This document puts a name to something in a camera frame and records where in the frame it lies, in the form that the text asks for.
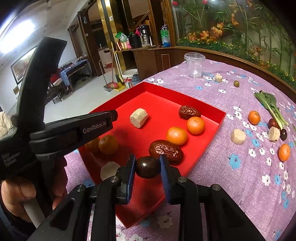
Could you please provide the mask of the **person's left hand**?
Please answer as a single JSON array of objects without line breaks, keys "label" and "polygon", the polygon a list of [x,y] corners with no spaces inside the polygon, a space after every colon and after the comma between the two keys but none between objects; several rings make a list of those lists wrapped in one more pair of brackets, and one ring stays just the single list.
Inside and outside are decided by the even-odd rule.
[{"label": "person's left hand", "polygon": [[[57,205],[67,196],[66,185],[68,182],[65,167],[67,166],[66,159],[61,157],[57,161],[58,170],[53,179],[52,192],[54,199],[51,201],[52,208]],[[27,222],[31,222],[23,204],[36,197],[36,188],[34,184],[27,180],[4,180],[1,184],[1,197],[5,208],[12,215],[19,217]]]}]

